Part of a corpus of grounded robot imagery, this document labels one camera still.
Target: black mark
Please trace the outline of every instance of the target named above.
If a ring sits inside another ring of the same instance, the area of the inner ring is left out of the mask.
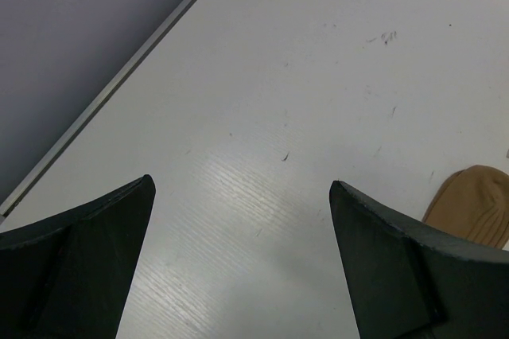
[[[397,36],[398,36],[397,32],[391,31],[390,33],[383,33],[380,38],[382,39],[385,46],[387,46],[389,42],[391,42],[393,39],[396,39]]]

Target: black plastic part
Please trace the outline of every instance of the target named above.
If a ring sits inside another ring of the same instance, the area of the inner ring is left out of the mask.
[[[114,338],[150,219],[144,176],[0,235],[0,337]]]
[[[332,221],[362,339],[509,337],[509,252],[334,181]]]

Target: white table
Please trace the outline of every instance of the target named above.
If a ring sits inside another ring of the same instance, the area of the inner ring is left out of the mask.
[[[1,229],[149,173],[119,338],[358,337],[329,186],[421,218],[452,172],[509,172],[508,26],[509,0],[198,0]]]

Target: beige cap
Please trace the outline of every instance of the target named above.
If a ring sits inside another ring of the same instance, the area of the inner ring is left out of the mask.
[[[509,240],[509,176],[472,166],[440,187],[422,222],[456,237],[502,248]]]

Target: gray wall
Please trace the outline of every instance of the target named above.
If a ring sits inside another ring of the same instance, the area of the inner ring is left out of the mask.
[[[0,0],[0,203],[181,0]]]

